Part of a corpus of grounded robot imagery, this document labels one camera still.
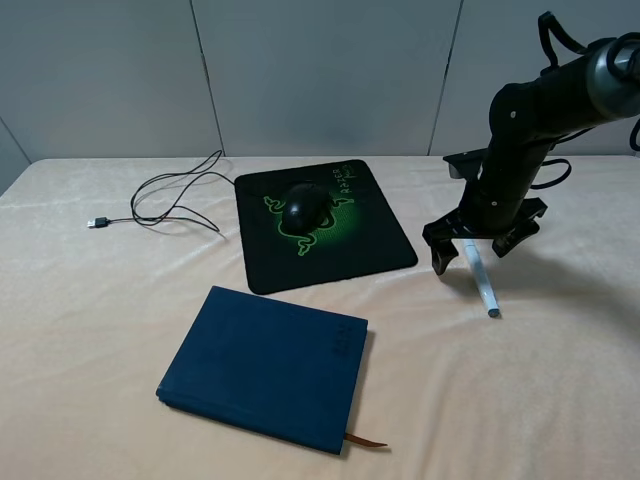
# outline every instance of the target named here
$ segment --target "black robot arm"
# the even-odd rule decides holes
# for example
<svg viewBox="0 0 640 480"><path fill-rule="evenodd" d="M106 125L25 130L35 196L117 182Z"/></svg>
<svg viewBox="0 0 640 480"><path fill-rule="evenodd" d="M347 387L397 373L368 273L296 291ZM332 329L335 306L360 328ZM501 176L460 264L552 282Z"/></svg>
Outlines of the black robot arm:
<svg viewBox="0 0 640 480"><path fill-rule="evenodd" d="M583 47L547 12L538 19L540 41L551 65L529 83L505 85L489 112L489 147L445 157L452 176L467 184L458 208L424 227L433 268L444 273L458 255L453 238L493 239L499 257L538 232L547 206L525 199L545 157L556 144L605 123L640 114L640 33L604 38ZM549 32L579 58L563 66ZM632 132L632 148L640 121ZM559 183L567 172L555 182Z"/></svg>

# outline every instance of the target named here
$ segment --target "blue notebook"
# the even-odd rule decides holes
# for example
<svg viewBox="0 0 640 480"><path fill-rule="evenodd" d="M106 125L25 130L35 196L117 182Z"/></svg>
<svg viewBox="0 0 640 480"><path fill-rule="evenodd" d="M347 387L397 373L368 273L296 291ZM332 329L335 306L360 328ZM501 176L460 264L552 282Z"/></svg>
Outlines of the blue notebook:
<svg viewBox="0 0 640 480"><path fill-rule="evenodd" d="M170 407L339 454L366 335L360 318L213 287L156 394Z"/></svg>

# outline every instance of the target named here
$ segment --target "white marker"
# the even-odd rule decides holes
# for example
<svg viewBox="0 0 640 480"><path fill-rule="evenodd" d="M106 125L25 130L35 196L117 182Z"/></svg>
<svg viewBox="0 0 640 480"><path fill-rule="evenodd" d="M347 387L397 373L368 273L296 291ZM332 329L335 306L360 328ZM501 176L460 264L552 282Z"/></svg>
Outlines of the white marker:
<svg viewBox="0 0 640 480"><path fill-rule="evenodd" d="M480 258L480 253L476 248L476 243L473 240L464 239L464 253L466 253L467 260L469 260L469 264L471 265L471 271L476 279L476 285L478 286L482 301L487 307L487 313L491 318L499 317L500 307L498 307L498 301L493 293L487 270L484 268L482 258Z"/></svg>

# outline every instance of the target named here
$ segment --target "beige tablecloth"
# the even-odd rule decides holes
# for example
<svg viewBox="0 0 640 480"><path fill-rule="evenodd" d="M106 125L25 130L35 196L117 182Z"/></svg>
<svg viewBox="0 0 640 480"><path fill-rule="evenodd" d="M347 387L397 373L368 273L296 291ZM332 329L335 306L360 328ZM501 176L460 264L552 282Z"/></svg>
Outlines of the beige tablecloth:
<svg viewBox="0 0 640 480"><path fill-rule="evenodd" d="M335 158L234 158L232 178ZM248 291L232 187L185 203L224 233L129 216L142 181L196 159L45 160L0 199L0 478L640 478L640 159L574 158L541 232L483 256L504 318L463 258L438 278L422 227L463 184L439 158L368 158L420 257L411 269L275 298L369 320L341 457L176 411L155 396L212 285ZM551 179L562 171L541 174ZM141 208L166 207L177 189Z"/></svg>

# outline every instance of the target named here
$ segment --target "black computer mouse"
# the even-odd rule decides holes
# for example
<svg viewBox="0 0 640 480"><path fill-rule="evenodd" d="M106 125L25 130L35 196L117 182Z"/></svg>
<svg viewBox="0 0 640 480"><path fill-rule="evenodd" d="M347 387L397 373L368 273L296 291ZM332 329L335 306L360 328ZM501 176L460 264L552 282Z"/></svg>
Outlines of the black computer mouse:
<svg viewBox="0 0 640 480"><path fill-rule="evenodd" d="M282 230L292 235L304 235L315 230L327 217L331 195L312 182L291 186L284 194Z"/></svg>

